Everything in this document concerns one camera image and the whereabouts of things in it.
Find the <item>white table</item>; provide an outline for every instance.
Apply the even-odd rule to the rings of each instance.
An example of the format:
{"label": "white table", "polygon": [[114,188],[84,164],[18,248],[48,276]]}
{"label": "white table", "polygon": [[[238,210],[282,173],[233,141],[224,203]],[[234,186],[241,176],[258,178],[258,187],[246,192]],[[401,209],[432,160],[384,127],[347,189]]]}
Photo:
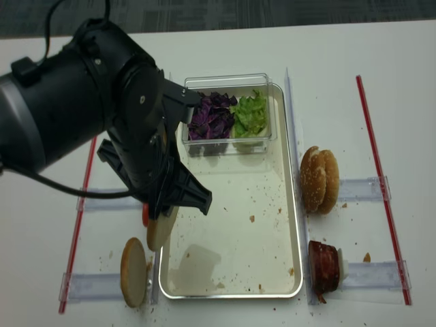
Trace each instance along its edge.
{"label": "white table", "polygon": [[[361,74],[381,162],[390,179],[392,210],[414,305],[330,301],[308,307],[303,287],[301,300],[171,302],[160,296],[152,314],[150,310],[131,312],[126,321],[117,320],[105,303],[68,305],[66,314],[58,315],[76,198],[7,173],[0,178],[2,326],[435,325],[436,255],[431,241],[436,230],[432,210],[436,199],[436,21],[132,37],[179,83],[186,76],[253,72],[265,72],[282,83],[289,67],[296,108],[315,105],[315,95],[322,95],[327,110],[336,105],[338,94],[355,96],[355,83],[345,85],[340,93],[337,85]],[[53,39],[51,53],[68,39]],[[23,56],[39,59],[43,50],[41,39],[0,41],[0,72],[8,72],[10,63]],[[80,187],[88,150],[85,144],[44,175]],[[128,310],[121,302],[119,306]]]}

